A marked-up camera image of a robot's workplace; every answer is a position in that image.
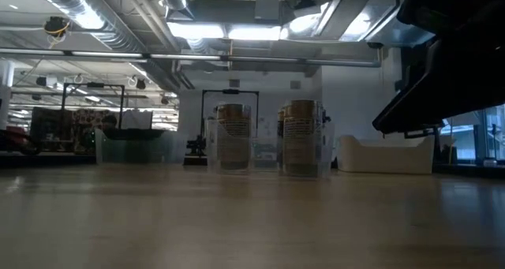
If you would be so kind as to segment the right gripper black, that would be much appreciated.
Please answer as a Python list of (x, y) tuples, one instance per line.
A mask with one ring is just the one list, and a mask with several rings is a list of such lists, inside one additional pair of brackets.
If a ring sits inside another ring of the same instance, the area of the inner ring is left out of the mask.
[(505, 103), (505, 39), (428, 47), (428, 72), (402, 89), (372, 121), (379, 132), (404, 133), (444, 118)]

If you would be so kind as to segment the cardboard cylinder spice canister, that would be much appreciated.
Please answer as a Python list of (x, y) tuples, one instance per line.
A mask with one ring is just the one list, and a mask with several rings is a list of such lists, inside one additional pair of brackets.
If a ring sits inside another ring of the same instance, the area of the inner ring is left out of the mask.
[(216, 108), (217, 159), (224, 170), (245, 170), (251, 151), (251, 107), (239, 103)]
[(322, 103), (296, 99), (283, 110), (283, 173), (291, 177), (317, 177), (323, 146)]

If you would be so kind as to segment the white plastic bin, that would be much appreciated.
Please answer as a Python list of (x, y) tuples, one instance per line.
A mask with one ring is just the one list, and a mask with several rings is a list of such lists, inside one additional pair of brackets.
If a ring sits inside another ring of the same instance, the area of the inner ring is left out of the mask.
[(435, 138), (359, 140), (339, 137), (338, 169), (349, 173), (430, 174)]

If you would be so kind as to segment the grey ceiling box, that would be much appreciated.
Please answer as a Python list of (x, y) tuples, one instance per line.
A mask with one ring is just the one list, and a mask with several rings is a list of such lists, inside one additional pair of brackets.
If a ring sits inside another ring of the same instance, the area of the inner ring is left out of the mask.
[(277, 21), (279, 7), (279, 0), (255, 0), (254, 18), (257, 21)]

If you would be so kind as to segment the bright ceiling light panel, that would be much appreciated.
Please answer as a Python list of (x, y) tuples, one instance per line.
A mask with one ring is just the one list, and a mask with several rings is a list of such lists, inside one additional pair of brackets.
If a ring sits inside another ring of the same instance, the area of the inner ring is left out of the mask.
[(280, 26), (199, 24), (193, 22), (167, 22), (171, 33), (184, 39), (233, 39), (253, 41), (277, 41), (281, 36)]

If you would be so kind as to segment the small black background robot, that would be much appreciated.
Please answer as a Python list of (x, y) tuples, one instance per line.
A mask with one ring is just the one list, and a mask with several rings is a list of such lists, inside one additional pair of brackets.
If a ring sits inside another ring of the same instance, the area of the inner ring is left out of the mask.
[(206, 151), (206, 140), (198, 135), (195, 140), (189, 140), (186, 148), (189, 153), (185, 154), (184, 166), (206, 166), (208, 164)]

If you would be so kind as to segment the grey horizontal ceiling pipe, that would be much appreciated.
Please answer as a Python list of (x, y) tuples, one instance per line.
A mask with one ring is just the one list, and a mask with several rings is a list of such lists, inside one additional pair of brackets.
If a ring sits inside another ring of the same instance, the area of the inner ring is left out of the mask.
[(325, 66), (349, 66), (376, 68), (381, 66), (380, 61), (354, 61), (338, 59), (316, 58), (280, 58), (263, 56), (237, 56), (237, 55), (213, 55), (213, 54), (151, 54), (130, 52), (101, 52), (83, 50), (53, 50), (53, 49), (25, 49), (0, 47), (0, 55), (18, 55), (20, 58), (103, 58), (107, 61), (113, 59), (127, 62), (146, 62), (147, 60), (185, 60), (207, 62), (271, 62), (279, 64), (295, 65), (325, 65)]

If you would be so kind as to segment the silver rectangular ceiling duct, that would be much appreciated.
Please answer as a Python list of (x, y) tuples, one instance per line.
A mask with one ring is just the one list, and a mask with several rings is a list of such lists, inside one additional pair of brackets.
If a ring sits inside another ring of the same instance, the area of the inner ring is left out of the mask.
[(413, 47), (433, 37), (431, 32), (398, 21), (404, 0), (312, 0), (280, 29), (282, 40), (315, 43), (381, 43)]

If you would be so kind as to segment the black metal gantry frame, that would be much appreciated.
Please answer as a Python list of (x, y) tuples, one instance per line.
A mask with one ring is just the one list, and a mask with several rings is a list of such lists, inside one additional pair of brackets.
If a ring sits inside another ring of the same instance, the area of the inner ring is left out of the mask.
[[(240, 95), (240, 94), (253, 94), (256, 96), (256, 111), (259, 107), (259, 97), (260, 97), (260, 92), (258, 91), (241, 91), (241, 90), (237, 90), (237, 89), (232, 89), (232, 88), (229, 88), (229, 89), (223, 89), (223, 90), (206, 90), (204, 89), (201, 93), (201, 105), (200, 105), (200, 137), (203, 138), (205, 133), (205, 116), (204, 116), (204, 106), (205, 106), (205, 95), (207, 93), (222, 93), (224, 95)], [(251, 122), (251, 118), (252, 118), (252, 114), (253, 114), (253, 109), (251, 106), (248, 106), (248, 105), (243, 105), (242, 107), (242, 113), (243, 115), (248, 115), (249, 116), (249, 123)], [(258, 114), (256, 112), (256, 121), (255, 121), (255, 124), (256, 124), (256, 127), (258, 126)], [(251, 143), (252, 143), (252, 137), (251, 137), (251, 131), (252, 130), (252, 125), (249, 124), (249, 136), (247, 138), (242, 138), (241, 140), (245, 143), (247, 143), (247, 145), (250, 147), (251, 146)]]
[(99, 82), (89, 82), (86, 84), (76, 84), (76, 83), (64, 83), (62, 86), (62, 103), (61, 103), (61, 111), (65, 109), (65, 103), (66, 103), (66, 98), (69, 96), (67, 94), (67, 88), (70, 86), (74, 86), (75, 88), (79, 88), (80, 86), (86, 86), (87, 88), (120, 88), (121, 89), (121, 95), (120, 95), (120, 105), (119, 105), (119, 118), (118, 118), (118, 124), (120, 125), (122, 123), (122, 113), (123, 113), (123, 106), (124, 106), (124, 99), (125, 99), (125, 86), (123, 84), (104, 84), (104, 83), (99, 83)]

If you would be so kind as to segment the silver round ventilation duct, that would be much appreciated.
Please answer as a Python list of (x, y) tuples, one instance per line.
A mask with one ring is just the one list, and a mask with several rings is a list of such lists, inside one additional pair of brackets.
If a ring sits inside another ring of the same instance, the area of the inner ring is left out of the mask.
[(105, 0), (47, 0), (74, 24), (91, 30), (103, 45), (120, 52), (146, 52), (147, 47)]

